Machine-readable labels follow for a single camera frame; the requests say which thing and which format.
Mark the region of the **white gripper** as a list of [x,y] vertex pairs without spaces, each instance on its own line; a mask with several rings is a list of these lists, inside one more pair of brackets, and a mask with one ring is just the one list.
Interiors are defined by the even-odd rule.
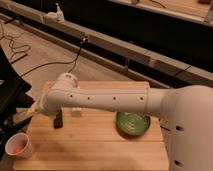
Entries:
[[35,113],[40,113],[43,115],[48,115],[50,110],[48,108],[48,103],[45,99],[39,99],[35,102],[28,110],[27,115],[33,116]]

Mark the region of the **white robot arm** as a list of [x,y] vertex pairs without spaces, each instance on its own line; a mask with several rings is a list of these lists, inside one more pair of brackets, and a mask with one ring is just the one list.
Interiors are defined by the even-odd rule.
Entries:
[[167,119],[171,129],[169,171],[213,171],[213,88],[84,89],[63,73],[31,110],[52,117],[63,107],[146,114]]

